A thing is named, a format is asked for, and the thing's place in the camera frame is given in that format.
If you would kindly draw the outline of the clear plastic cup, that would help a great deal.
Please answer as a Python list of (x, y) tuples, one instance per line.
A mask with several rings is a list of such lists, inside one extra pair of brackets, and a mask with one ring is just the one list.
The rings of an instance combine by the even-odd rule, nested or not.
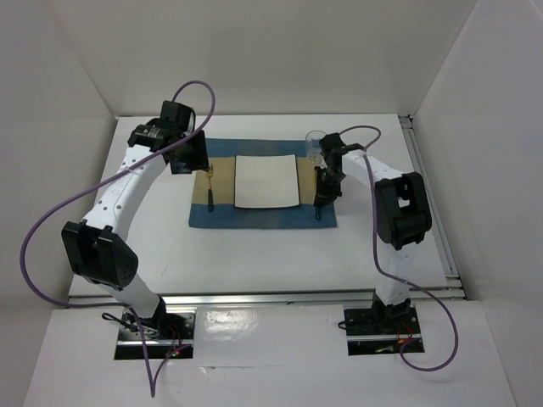
[(315, 166), (322, 164), (322, 149), (320, 141), (326, 136), (324, 131), (309, 131), (305, 136), (306, 158)]

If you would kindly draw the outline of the square white plate dark rim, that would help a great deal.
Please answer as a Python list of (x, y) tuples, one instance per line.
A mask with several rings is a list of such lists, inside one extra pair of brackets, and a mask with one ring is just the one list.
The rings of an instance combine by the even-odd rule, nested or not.
[(294, 154), (236, 157), (236, 208), (284, 209), (299, 204), (298, 169)]

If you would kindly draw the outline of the gold fork green handle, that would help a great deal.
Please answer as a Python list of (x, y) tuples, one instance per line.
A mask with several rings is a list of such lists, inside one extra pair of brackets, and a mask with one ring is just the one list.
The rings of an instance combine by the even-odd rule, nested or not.
[(209, 212), (213, 212), (215, 209), (214, 195), (212, 189), (212, 178), (214, 175), (214, 170), (212, 164), (209, 164), (208, 170), (205, 172), (207, 182), (208, 182), (208, 192), (207, 192), (207, 208)]

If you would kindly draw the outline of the blue beige white cloth placemat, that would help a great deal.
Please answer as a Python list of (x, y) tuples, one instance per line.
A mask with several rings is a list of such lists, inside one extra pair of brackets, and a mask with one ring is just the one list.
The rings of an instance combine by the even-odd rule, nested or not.
[[(208, 209), (208, 181), (196, 173), (188, 225), (196, 229), (327, 229), (337, 226), (329, 204), (316, 217), (314, 166), (306, 158), (301, 140), (217, 139), (206, 140), (215, 174), (212, 177), (214, 209)], [(295, 155), (300, 205), (281, 209), (240, 209), (233, 203), (235, 157)]]

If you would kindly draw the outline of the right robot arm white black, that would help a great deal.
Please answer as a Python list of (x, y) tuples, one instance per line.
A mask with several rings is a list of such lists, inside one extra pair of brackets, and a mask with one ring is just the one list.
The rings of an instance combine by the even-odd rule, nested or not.
[(318, 144), (324, 163), (315, 168), (317, 219), (342, 195), (344, 178), (351, 177), (370, 191), (372, 251), (380, 279), (367, 323), (378, 332), (391, 333), (408, 321), (408, 282), (415, 252), (432, 227), (423, 177), (416, 171), (405, 173), (390, 167), (359, 143), (344, 143), (337, 132), (325, 135)]

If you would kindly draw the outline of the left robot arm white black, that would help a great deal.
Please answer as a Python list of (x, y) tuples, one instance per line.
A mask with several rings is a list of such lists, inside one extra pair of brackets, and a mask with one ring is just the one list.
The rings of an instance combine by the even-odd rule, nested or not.
[(127, 141), (117, 179), (78, 223), (67, 222), (61, 237), (72, 271), (132, 308), (146, 337), (160, 337), (174, 324), (164, 300), (153, 293), (137, 269), (139, 260), (126, 239), (149, 188), (166, 168), (174, 174), (208, 170), (204, 131), (184, 104), (165, 101), (160, 116), (138, 125)]

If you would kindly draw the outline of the front aluminium rail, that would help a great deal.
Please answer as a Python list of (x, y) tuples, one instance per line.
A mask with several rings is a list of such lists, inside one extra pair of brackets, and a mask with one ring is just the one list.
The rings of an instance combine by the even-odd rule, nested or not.
[[(463, 300), (466, 294), (462, 287), (438, 287), (429, 290), (435, 297), (443, 300)], [(320, 304), (320, 303), (352, 303), (372, 302), (372, 291), (321, 291), (303, 293), (246, 293), (246, 294), (194, 294), (166, 295), (160, 294), (166, 304), (179, 306), (200, 305), (257, 305), (257, 304)], [(420, 291), (411, 291), (412, 300), (431, 299)], [(70, 295), (71, 303), (105, 303), (112, 298), (107, 295)]]

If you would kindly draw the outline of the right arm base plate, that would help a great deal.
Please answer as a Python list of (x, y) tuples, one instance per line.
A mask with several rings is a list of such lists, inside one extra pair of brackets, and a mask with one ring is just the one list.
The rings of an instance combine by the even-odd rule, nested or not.
[(370, 309), (345, 309), (344, 319), (337, 324), (346, 333), (349, 356), (424, 353), (421, 328), (416, 309), (387, 326), (374, 321)]

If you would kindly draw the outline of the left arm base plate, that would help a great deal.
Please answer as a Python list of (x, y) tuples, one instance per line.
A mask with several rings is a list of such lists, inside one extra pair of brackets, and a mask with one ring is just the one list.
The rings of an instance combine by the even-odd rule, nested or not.
[[(143, 360), (142, 335), (135, 318), (124, 311), (121, 317), (102, 313), (102, 319), (114, 322), (119, 330), (115, 345), (115, 360)], [(170, 356), (174, 360), (188, 360), (193, 357), (193, 340), (196, 312), (189, 310), (170, 315), (165, 327), (158, 331), (143, 326), (143, 333), (150, 360), (162, 360)]]

